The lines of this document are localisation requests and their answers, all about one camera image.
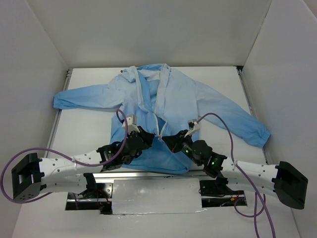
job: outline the blue shirt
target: blue shirt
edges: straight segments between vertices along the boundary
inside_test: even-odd
[[[118,106],[126,115],[136,115],[137,125],[156,135],[152,148],[144,150],[130,165],[124,165],[132,169],[171,174],[187,172],[191,160],[182,152],[171,153],[161,137],[189,129],[189,120],[210,112],[218,114],[232,133],[250,145],[262,147],[270,136],[261,122],[235,102],[167,64],[131,66],[109,84],[62,91],[54,97],[54,107],[59,109]],[[224,128],[216,117],[205,119]],[[114,116],[111,143],[123,140],[121,126]],[[193,134],[193,141],[198,138],[198,133]]]

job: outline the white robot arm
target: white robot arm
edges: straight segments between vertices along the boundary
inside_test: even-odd
[[[110,163],[97,167],[78,164],[99,164],[111,159],[121,142],[103,146],[92,152],[73,156],[73,161],[64,158],[38,158],[36,153],[25,156],[12,169],[13,199],[26,201],[46,192],[83,193],[96,189],[92,173],[114,170],[129,164],[141,155],[142,150],[152,146],[153,134],[136,126],[135,116],[128,116],[128,138],[120,155]],[[190,130],[180,131],[174,136],[164,136],[163,141],[171,152],[184,153],[203,171],[215,178],[216,184],[232,191],[254,191],[237,165],[251,178],[259,192],[277,197],[286,206],[303,209],[308,180],[287,162],[279,165],[258,165],[243,161],[232,161],[230,157],[212,151],[205,141],[193,142],[191,135],[199,127],[196,120],[189,121]]]

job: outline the white backdrop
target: white backdrop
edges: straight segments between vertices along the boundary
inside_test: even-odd
[[[28,0],[70,67],[244,65],[270,0]]]
[[[300,236],[317,234],[317,19],[302,0],[273,0],[243,69],[256,116],[271,138],[269,160],[288,161],[308,177]]]
[[[53,95],[62,89],[67,65],[23,0],[0,1],[0,52],[2,172],[17,152],[47,145],[56,112]],[[20,207],[0,193],[0,237],[11,237]]]

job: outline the black bracket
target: black bracket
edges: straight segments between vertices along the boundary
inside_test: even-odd
[[[278,171],[272,182],[280,202],[291,208],[304,209],[308,179],[288,162],[281,161],[275,168]]]
[[[140,126],[138,126],[138,129],[140,132],[133,131],[128,135],[121,153],[109,164],[106,164],[102,172],[119,169],[122,164],[130,164],[133,159],[142,154],[142,150],[147,150],[152,146],[154,134],[147,133]],[[114,142],[111,145],[98,148],[97,152],[100,153],[101,162],[111,159],[118,152],[121,145],[122,142]]]
[[[46,187],[46,184],[41,185],[44,173],[40,171],[40,161],[42,159],[38,158],[37,153],[31,153],[11,170],[14,201],[23,202],[35,198]]]
[[[200,194],[210,197],[224,197],[226,195],[242,195],[244,191],[232,191],[227,187],[226,178],[217,177],[214,180],[200,180]]]

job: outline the cable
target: cable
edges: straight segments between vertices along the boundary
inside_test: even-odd
[[[78,208],[78,202],[77,202],[77,198],[76,198],[76,194],[73,193],[74,199],[75,199],[75,205],[76,205],[76,210],[79,210]]]
[[[215,117],[217,117],[222,123],[223,123],[223,125],[225,126],[225,128],[227,129],[227,131],[228,131],[228,134],[229,134],[229,137],[230,137],[230,141],[231,141],[231,151],[230,151],[230,154],[231,154],[231,159],[232,159],[232,161],[234,162],[234,158],[233,158],[233,139],[232,139],[232,135],[231,135],[231,132],[230,132],[230,130],[229,130],[229,127],[227,126],[227,124],[224,122],[224,120],[220,117],[220,116],[218,116],[217,114],[215,114],[215,113],[207,113],[207,114],[205,114],[205,115],[203,115],[201,118],[199,118],[199,120],[197,121],[197,123],[199,123],[202,119],[204,119],[206,116],[208,116],[208,115],[213,115],[213,116],[215,116]],[[271,231],[272,231],[272,236],[273,236],[273,238],[276,238],[276,234],[275,234],[275,229],[274,229],[274,224],[273,224],[273,221],[272,221],[272,218],[271,218],[271,215],[269,214],[269,211],[268,211],[268,209],[267,209],[267,206],[266,206],[266,204],[265,204],[265,202],[264,202],[264,200],[263,200],[263,198],[262,198],[262,196],[260,195],[260,192],[259,192],[259,190],[257,189],[257,187],[256,187],[256,185],[253,183],[253,181],[250,179],[250,177],[243,171],[243,169],[237,164],[236,165],[236,167],[238,168],[238,170],[240,170],[240,172],[244,175],[244,177],[246,177],[246,179],[249,181],[249,183],[251,184],[251,186],[253,187],[253,189],[256,191],[256,196],[258,196],[259,197],[259,199],[260,199],[260,201],[261,201],[261,203],[262,203],[262,205],[263,205],[263,208],[264,208],[264,210],[265,210],[265,213],[266,213],[266,216],[267,216],[267,218],[268,218],[268,222],[269,222],[269,224],[270,224],[270,226],[271,226]],[[256,224],[256,208],[255,208],[255,217],[254,217],[254,227],[255,227],[255,231],[256,231],[256,233],[258,232],[258,228],[257,228],[257,224]]]
[[[119,111],[119,110],[115,111],[115,114],[117,115],[118,120],[119,120],[121,123],[124,123],[124,117],[123,117],[123,119],[121,119],[121,118],[119,117],[118,111]]]
[[[98,210],[100,210],[98,191],[97,191],[97,207],[98,207]]]
[[[99,192],[101,193],[101,195],[104,196],[104,198],[107,200],[107,203],[109,204],[109,200],[108,200],[107,196],[104,195],[103,191],[101,189],[99,189]]]
[[[121,111],[120,109],[118,109],[118,110],[116,111],[116,113],[118,113],[118,112],[120,112],[120,113],[122,114],[122,116],[123,116],[123,118],[124,118],[124,123],[125,123],[124,139],[123,139],[123,141],[122,141],[122,145],[121,145],[121,147],[119,148],[118,152],[117,152],[111,159],[109,159],[109,160],[107,160],[107,161],[104,161],[104,162],[102,162],[102,163],[100,163],[100,164],[92,164],[92,165],[90,165],[90,164],[82,163],[82,162],[80,162],[80,161],[76,161],[77,164],[82,165],[82,166],[86,166],[86,167],[98,167],[98,166],[101,166],[101,165],[103,166],[103,165],[106,165],[106,164],[110,163],[111,161],[113,161],[113,160],[121,153],[121,151],[123,150],[123,148],[124,148],[124,146],[125,146],[125,142],[126,142],[127,136],[128,136],[128,122],[127,122],[127,117],[125,116],[125,114],[123,113],[123,111]],[[60,155],[60,156],[64,157],[65,159],[68,159],[68,160],[70,160],[70,161],[73,161],[73,159],[72,159],[71,157],[69,157],[69,156],[67,156],[67,155],[65,155],[65,154],[63,154],[63,153],[60,153],[60,152],[58,152],[58,151],[56,151],[56,150],[52,150],[52,149],[49,149],[49,148],[44,148],[44,147],[34,147],[34,148],[26,149],[26,150],[23,150],[23,151],[17,153],[17,154],[16,154],[15,156],[13,156],[13,157],[9,160],[9,162],[5,165],[5,167],[4,167],[4,169],[3,169],[2,173],[1,173],[1,177],[0,177],[0,188],[1,188],[1,192],[3,193],[3,195],[5,196],[5,198],[8,199],[8,200],[11,201],[11,202],[20,203],[20,204],[30,203],[30,202],[34,202],[34,201],[40,200],[41,198],[46,197],[47,195],[51,194],[51,192],[49,192],[49,193],[46,193],[46,194],[44,194],[43,196],[37,197],[37,198],[35,198],[35,199],[33,199],[33,200],[18,202],[18,201],[14,201],[11,197],[9,197],[9,195],[8,195],[8,194],[5,192],[5,190],[4,190],[3,178],[4,178],[5,171],[7,170],[7,168],[9,167],[9,165],[13,162],[13,160],[15,160],[15,159],[16,159],[18,156],[20,156],[21,154],[24,154],[24,153],[26,153],[26,152],[33,151],[33,150],[49,151],[49,152],[52,152],[52,153],[54,153],[54,154]]]
[[[263,197],[264,197],[264,202],[266,202],[266,196],[265,196],[265,194],[263,194]],[[254,217],[254,215],[246,215],[246,214],[243,214],[242,212],[240,212],[240,211],[238,210],[238,208],[237,208],[237,203],[238,203],[238,201],[243,200],[243,199],[245,199],[245,198],[244,198],[244,197],[240,197],[240,198],[238,198],[238,199],[234,202],[234,209],[236,210],[237,213],[239,213],[239,214],[240,214],[241,216],[243,216],[243,217],[248,217],[248,218]],[[261,211],[259,211],[259,213],[257,214],[257,216],[259,216],[263,211],[264,211],[264,207],[262,207]]]

